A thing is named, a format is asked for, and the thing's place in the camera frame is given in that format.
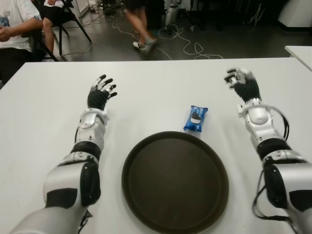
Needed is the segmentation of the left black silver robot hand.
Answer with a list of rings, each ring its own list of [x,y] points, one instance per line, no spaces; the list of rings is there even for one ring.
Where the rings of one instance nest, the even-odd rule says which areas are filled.
[[[106,75],[96,79],[87,98],[88,108],[104,110],[106,102],[117,95],[117,92],[115,92],[117,86],[112,82],[113,79],[107,78]]]

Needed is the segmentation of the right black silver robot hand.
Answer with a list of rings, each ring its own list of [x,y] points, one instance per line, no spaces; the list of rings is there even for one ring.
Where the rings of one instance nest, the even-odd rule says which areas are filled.
[[[250,70],[243,68],[228,69],[224,80],[229,88],[234,89],[244,102],[255,98],[262,100],[258,83]]]

